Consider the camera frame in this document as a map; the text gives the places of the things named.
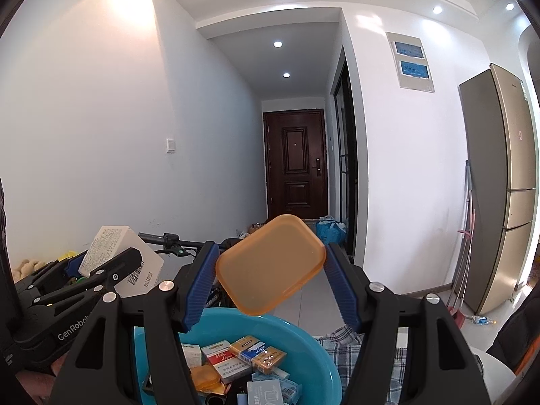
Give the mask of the person left hand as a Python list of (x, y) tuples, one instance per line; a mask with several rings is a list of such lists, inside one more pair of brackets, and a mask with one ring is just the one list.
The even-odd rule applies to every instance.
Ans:
[(49, 399), (67, 356), (68, 354), (64, 354), (51, 364), (50, 370), (52, 374), (27, 370), (21, 370), (16, 374), (19, 383), (36, 404), (45, 404)]

